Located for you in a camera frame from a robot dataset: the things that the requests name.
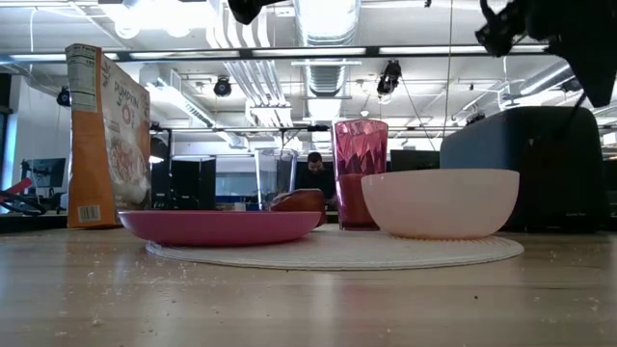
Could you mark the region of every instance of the nutrition facts label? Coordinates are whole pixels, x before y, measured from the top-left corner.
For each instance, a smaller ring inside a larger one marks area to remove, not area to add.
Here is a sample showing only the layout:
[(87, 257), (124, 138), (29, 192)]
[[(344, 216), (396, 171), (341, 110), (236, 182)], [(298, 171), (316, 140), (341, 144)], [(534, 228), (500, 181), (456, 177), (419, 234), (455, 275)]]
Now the nutrition facts label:
[(67, 67), (71, 108), (75, 111), (98, 112), (96, 49), (82, 44), (67, 48)]

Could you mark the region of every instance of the person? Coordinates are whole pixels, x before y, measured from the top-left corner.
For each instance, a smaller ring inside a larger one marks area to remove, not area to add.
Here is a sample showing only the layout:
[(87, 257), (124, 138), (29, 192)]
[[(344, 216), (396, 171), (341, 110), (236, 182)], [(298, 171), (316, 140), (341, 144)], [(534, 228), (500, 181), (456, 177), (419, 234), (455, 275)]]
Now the person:
[(336, 205), (335, 174), (326, 169), (321, 154), (313, 152), (308, 155), (308, 169), (299, 174), (299, 189), (319, 189), (329, 206)]

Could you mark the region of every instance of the desk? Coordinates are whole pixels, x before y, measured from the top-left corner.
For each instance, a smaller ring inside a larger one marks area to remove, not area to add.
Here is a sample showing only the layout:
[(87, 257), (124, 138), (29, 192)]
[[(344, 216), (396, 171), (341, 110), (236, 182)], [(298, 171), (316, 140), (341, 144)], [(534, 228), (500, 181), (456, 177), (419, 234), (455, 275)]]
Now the desk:
[(0, 235), (3, 346), (617, 345), (617, 237), (504, 234), (516, 258), (295, 272), (147, 254), (123, 229)]

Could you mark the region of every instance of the window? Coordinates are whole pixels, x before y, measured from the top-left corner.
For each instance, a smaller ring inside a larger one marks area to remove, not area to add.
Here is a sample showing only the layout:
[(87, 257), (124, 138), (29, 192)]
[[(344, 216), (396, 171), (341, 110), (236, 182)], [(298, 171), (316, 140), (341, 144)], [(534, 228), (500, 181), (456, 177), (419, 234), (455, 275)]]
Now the window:
[(257, 195), (255, 173), (216, 173), (217, 197)]

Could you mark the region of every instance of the ceiling camera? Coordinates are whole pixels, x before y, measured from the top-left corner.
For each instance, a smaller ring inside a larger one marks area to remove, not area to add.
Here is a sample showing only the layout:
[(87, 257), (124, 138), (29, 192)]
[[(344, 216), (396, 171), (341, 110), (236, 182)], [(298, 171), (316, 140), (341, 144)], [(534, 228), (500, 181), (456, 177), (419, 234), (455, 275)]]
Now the ceiling camera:
[(56, 97), (56, 102), (58, 105), (70, 107), (70, 92), (68, 91), (68, 87), (62, 87), (62, 90), (58, 93), (58, 97)]
[(398, 61), (389, 61), (377, 84), (377, 93), (380, 97), (394, 92), (394, 89), (398, 87), (398, 79), (401, 74), (401, 65), (398, 64)]
[(229, 83), (229, 77), (219, 77), (219, 80), (214, 85), (214, 93), (220, 97), (229, 96), (231, 94), (231, 84)]

